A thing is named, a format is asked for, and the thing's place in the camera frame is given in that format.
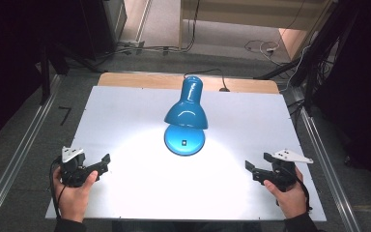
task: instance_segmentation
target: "person's left hand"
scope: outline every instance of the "person's left hand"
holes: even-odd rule
[[[56,199],[59,199],[62,189],[65,188],[58,202],[62,219],[77,222],[83,221],[87,204],[89,203],[89,192],[97,177],[98,172],[93,171],[87,177],[83,186],[79,188],[69,188],[65,187],[60,182],[60,167],[56,168],[56,170],[53,172],[53,185],[56,192]]]

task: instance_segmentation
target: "blue round lamp base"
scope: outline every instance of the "blue round lamp base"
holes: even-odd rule
[[[170,125],[164,133],[167,148],[180,156],[192,156],[198,153],[203,148],[205,140],[204,131],[198,129]]]

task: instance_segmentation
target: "blue desk lamp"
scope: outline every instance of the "blue desk lamp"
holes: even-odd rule
[[[200,105],[203,82],[197,76],[183,81],[180,100],[168,111],[164,122],[170,124],[164,133],[167,148],[180,156],[196,154],[204,146],[207,117]]]

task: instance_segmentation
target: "white cable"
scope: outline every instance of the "white cable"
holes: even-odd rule
[[[281,91],[279,91],[279,93],[283,92],[283,91],[286,91],[288,89],[288,86],[289,86],[289,83],[291,82],[291,79],[292,77],[294,77],[294,75],[297,73],[297,70],[298,70],[298,67],[300,66],[300,63],[302,62],[302,58],[303,58],[303,54],[305,53],[305,50],[310,47],[311,45],[309,46],[306,46],[303,50],[302,50],[302,53],[301,53],[301,56],[300,56],[300,62],[298,63],[297,67],[295,68],[295,71],[294,71],[294,74],[291,75],[291,77],[288,79],[288,82],[287,82],[287,87]]]

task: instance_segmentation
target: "table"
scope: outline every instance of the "table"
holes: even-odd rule
[[[197,2],[181,1],[179,47],[182,47],[183,20],[194,19]],[[204,0],[200,2],[198,20],[280,28],[288,55],[295,59],[314,32],[322,28],[333,3],[333,0],[304,0],[301,6],[302,1],[294,0]]]
[[[71,145],[85,150],[85,165],[100,161],[107,153],[111,157],[109,171],[92,188],[86,218],[284,219],[273,196],[252,181],[244,168],[248,160],[270,170],[264,152],[289,148],[302,154],[276,84],[225,78],[233,91],[227,93],[218,91],[221,78],[200,77],[204,83],[201,104],[209,121],[207,140],[196,155],[180,157],[164,145],[168,125],[163,119],[180,98],[183,77],[157,73],[101,76]],[[310,192],[311,217],[326,220],[307,165],[298,163],[298,167]],[[51,204],[46,217],[55,218]]]

